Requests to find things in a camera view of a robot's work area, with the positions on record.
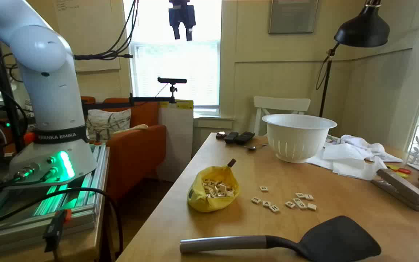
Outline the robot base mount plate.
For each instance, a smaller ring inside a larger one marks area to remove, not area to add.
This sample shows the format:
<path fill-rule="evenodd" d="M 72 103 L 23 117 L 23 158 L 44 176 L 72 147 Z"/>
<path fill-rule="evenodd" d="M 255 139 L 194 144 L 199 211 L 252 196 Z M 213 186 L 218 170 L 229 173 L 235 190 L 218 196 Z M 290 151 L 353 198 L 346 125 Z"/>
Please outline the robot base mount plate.
<path fill-rule="evenodd" d="M 59 144 L 28 144 L 8 164 L 17 184 L 59 184 L 95 168 L 91 148 L 82 139 Z"/>

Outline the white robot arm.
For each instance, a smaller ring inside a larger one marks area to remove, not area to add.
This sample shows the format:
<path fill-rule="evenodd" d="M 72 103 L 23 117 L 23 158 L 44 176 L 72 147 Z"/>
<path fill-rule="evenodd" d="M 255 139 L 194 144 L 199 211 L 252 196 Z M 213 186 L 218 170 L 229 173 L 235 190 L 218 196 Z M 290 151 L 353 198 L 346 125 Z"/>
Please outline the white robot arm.
<path fill-rule="evenodd" d="M 72 52 L 26 0 L 0 0 L 0 40 L 18 65 L 42 144 L 85 138 Z"/>

